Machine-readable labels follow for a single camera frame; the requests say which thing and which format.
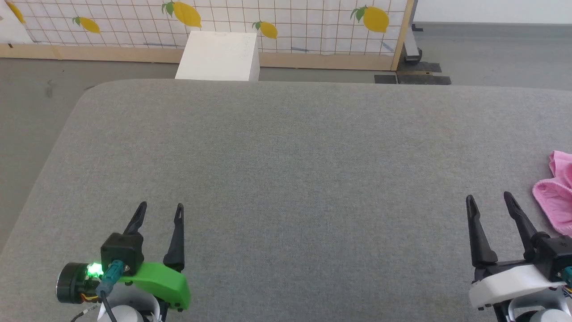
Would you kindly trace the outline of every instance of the pink cloth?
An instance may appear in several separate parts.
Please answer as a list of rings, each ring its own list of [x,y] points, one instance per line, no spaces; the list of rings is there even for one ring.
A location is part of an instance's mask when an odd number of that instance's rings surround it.
[[[537,182],[533,195],[554,229],[572,236],[572,155],[552,152],[549,167],[554,178]]]

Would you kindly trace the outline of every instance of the wooden frame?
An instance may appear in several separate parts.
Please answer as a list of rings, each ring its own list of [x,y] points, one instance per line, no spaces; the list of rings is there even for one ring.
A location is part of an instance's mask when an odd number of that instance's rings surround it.
[[[409,21],[413,0],[407,1],[395,55],[319,55],[290,53],[260,53],[261,67],[397,70]],[[139,61],[178,64],[183,49],[83,47],[55,45],[0,44],[0,57],[39,58],[55,60]]]

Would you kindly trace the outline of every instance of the gray table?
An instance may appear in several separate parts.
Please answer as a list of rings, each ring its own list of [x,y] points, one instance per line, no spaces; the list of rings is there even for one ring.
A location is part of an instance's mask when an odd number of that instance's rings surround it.
[[[464,198],[503,260],[522,254],[503,191],[553,233],[530,189],[551,150],[572,151],[571,101],[453,86],[97,86],[1,254],[2,321],[71,319],[80,306],[56,301],[59,271],[96,261],[143,200],[149,261],[185,205],[192,308],[169,321],[493,321],[468,304]]]

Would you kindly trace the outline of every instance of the yellow lemon print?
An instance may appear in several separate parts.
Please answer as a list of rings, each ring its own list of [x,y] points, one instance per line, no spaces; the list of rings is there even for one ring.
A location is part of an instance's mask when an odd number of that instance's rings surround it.
[[[276,27],[274,27],[270,22],[254,22],[252,26],[256,27],[256,30],[260,30],[262,34],[268,38],[276,39],[276,37],[278,37],[278,30],[276,30]]]
[[[363,24],[372,32],[384,33],[390,25],[390,18],[385,11],[376,7],[363,6],[356,8],[349,15],[350,18],[356,15],[357,21],[363,17]]]
[[[179,1],[163,3],[161,6],[161,12],[164,12],[163,10],[167,11],[171,17],[173,16],[173,12],[175,12],[175,17],[187,26],[202,28],[201,15],[198,14],[195,8],[187,5],[186,3]]]
[[[74,23],[77,23],[78,26],[84,27],[85,30],[98,34],[100,33],[100,27],[97,23],[89,18],[84,17],[75,17],[71,19]]]
[[[8,7],[10,7],[10,9],[12,9],[12,12],[14,13],[14,15],[16,15],[16,18],[18,18],[18,20],[20,20],[21,23],[26,23],[26,21],[24,21],[24,16],[20,12],[20,9],[18,9],[18,7],[16,7],[15,4],[10,2],[6,2],[6,4],[8,5]]]

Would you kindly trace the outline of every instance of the gray floor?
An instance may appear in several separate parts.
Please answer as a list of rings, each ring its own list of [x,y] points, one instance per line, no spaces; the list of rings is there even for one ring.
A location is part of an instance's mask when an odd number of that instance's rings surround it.
[[[454,85],[572,90],[567,32],[423,27],[425,32],[417,34],[423,60],[440,63]],[[176,69],[175,64],[0,59],[0,249],[85,90],[119,79],[173,78]],[[260,80],[373,83],[375,74],[263,68]]]

